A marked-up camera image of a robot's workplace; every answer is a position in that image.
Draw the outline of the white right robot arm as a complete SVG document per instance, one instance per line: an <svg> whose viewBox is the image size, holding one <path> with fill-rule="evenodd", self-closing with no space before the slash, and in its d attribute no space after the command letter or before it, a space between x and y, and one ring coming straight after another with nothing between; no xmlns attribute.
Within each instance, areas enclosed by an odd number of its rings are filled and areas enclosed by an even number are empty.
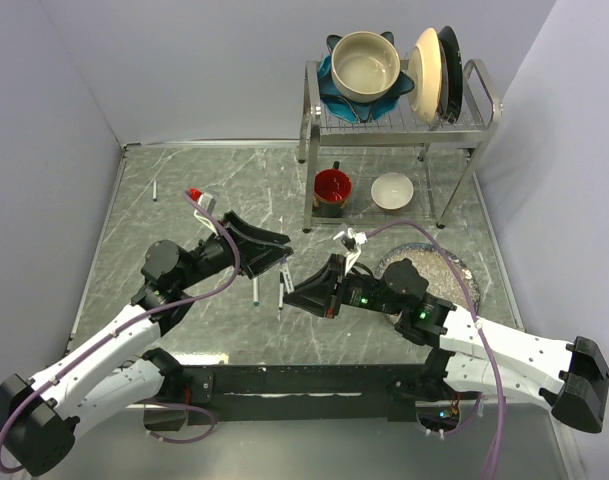
<svg viewBox="0 0 609 480"><path fill-rule="evenodd" d="M400 335L432 349L421 375L429 401L450 392L501 392L549 410L575 430L602 431L609 367L595 341L553 340L474 319L464 307L430 294L409 259L390 264L380 277L349 271L345 263L333 254L307 280L287 280L284 303L318 317L333 318L343 306L396 317Z"/></svg>

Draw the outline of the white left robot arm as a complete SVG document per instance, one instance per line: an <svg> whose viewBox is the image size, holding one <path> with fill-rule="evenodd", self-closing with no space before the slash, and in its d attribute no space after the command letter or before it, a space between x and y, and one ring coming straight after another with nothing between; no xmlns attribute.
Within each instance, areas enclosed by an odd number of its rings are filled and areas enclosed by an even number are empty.
<svg viewBox="0 0 609 480"><path fill-rule="evenodd" d="M255 227L235 212L216 220L196 217L212 233L187 250L158 240L145 254L144 282L99 332L53 365L0 384L0 472L40 476L72 450L75 441L123 408L143 400L168 402L182 390L182 367L163 350L127 360L169 333L196 298L188 288L223 270L253 279L292 255L287 235Z"/></svg>

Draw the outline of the white marker green end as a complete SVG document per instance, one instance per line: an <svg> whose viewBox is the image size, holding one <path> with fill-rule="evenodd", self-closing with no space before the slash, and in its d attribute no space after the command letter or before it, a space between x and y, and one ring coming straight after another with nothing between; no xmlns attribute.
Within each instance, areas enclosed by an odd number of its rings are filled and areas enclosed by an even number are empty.
<svg viewBox="0 0 609 480"><path fill-rule="evenodd" d="M253 294L253 305L260 305L260 288L259 288L259 277L255 277L252 280L252 294Z"/></svg>

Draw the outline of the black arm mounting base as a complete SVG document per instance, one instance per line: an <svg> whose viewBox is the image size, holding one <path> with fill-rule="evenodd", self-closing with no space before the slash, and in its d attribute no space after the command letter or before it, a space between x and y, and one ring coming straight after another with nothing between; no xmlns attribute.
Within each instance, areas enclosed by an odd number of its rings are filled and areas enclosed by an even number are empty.
<svg viewBox="0 0 609 480"><path fill-rule="evenodd" d="M384 418L413 422L418 402L457 394L445 373L420 364L186 366L157 401L202 407L220 422Z"/></svg>

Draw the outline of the white marker long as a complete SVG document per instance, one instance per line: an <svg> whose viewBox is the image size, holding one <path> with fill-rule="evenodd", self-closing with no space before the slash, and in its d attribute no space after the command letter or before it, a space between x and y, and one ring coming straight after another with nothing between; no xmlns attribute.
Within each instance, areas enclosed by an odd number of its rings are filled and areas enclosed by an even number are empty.
<svg viewBox="0 0 609 480"><path fill-rule="evenodd" d="M291 276L290 269L288 266L288 261L286 259L283 259L280 262L280 273L283 278L285 292L287 294L292 293L294 291L294 284L293 284L292 276Z"/></svg>

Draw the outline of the white marker black tip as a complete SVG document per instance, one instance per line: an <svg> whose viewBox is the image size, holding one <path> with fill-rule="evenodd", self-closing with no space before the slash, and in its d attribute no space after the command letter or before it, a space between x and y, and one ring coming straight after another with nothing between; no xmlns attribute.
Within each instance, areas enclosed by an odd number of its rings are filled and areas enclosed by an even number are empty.
<svg viewBox="0 0 609 480"><path fill-rule="evenodd" d="M284 308L283 297L284 297L284 292L285 292L285 283L284 283L284 277L283 277L282 273L279 274L279 284L278 285L279 285L278 312L281 314L281 312L283 311L283 308Z"/></svg>

